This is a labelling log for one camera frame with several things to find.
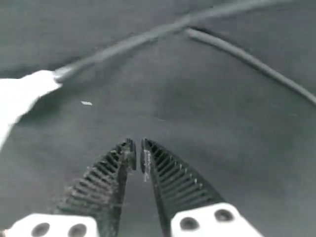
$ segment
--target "gray wire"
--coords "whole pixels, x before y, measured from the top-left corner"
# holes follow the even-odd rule
[[[236,58],[243,60],[244,62],[248,63],[250,66],[254,67],[255,69],[263,72],[264,74],[270,76],[272,79],[280,82],[281,84],[285,85],[286,87],[290,88],[291,90],[295,91],[299,95],[303,96],[314,105],[316,105],[316,96],[310,93],[301,85],[297,84],[296,82],[292,81],[291,79],[285,77],[281,73],[277,72],[276,70],[270,68],[265,63],[261,62],[259,59],[255,58],[254,56],[250,55],[246,51],[241,48],[238,48],[227,41],[224,41],[220,38],[212,36],[210,34],[194,30],[194,29],[187,29],[185,33],[192,39],[204,42],[206,44],[212,45],[222,51],[225,51]]]
[[[207,18],[218,18],[224,16],[231,16],[237,13],[250,11],[257,8],[271,6],[281,2],[289,2],[291,0],[243,0],[236,3],[227,3],[221,6],[213,7],[203,10],[194,14],[188,14],[176,20],[173,23],[158,26],[148,32],[142,33],[137,36],[127,38],[123,41],[116,43],[113,46],[105,48],[94,55],[78,60],[74,63],[68,64],[62,68],[55,70],[55,80],[63,82],[71,75],[81,70],[82,68],[102,62],[114,55],[123,53],[129,49],[142,45],[146,42],[157,39],[158,37],[165,36],[177,32],[184,27],[190,26],[192,23],[198,22]]]

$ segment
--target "white cloth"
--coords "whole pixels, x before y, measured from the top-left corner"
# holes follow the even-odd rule
[[[58,89],[54,72],[38,71],[21,79],[0,79],[0,150],[10,130],[42,96]]]

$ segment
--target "dark gray cloth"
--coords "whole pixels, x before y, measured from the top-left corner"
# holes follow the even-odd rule
[[[0,75],[54,69],[220,3],[2,1]],[[198,26],[316,93],[315,16],[316,3],[300,1]],[[14,127],[0,153],[0,227],[47,211],[115,143],[149,137],[191,164],[264,235],[313,236],[315,121],[313,105],[243,62],[183,34],[163,38],[86,70]],[[139,170],[126,187],[126,235],[161,235]]]

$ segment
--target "screw hole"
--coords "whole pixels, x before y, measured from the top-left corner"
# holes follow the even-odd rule
[[[232,213],[228,210],[220,209],[215,212],[215,218],[218,222],[228,222],[234,219]]]
[[[184,231],[193,231],[198,228],[198,222],[192,217],[186,217],[181,220],[180,227]]]
[[[49,231],[50,225],[48,223],[41,223],[35,226],[31,232],[33,237],[42,237]]]
[[[84,224],[76,224],[68,231],[68,237],[84,237],[87,233],[87,227]]]

